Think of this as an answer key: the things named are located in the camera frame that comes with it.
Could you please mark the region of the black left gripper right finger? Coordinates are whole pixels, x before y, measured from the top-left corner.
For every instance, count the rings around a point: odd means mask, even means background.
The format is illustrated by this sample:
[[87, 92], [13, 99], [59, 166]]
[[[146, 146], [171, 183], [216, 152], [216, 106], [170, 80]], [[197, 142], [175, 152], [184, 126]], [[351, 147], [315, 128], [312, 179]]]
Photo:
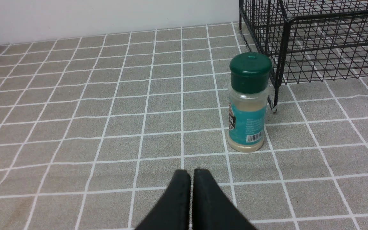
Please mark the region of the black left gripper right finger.
[[193, 230], [256, 230], [232, 204], [207, 169], [195, 169], [192, 201]]

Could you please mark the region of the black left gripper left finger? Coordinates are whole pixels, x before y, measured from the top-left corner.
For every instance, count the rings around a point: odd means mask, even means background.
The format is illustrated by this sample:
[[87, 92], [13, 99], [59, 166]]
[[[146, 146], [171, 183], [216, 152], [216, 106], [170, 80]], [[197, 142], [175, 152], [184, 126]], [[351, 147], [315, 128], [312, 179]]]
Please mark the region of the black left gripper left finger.
[[165, 192], [136, 230], [188, 230], [191, 177], [177, 169]]

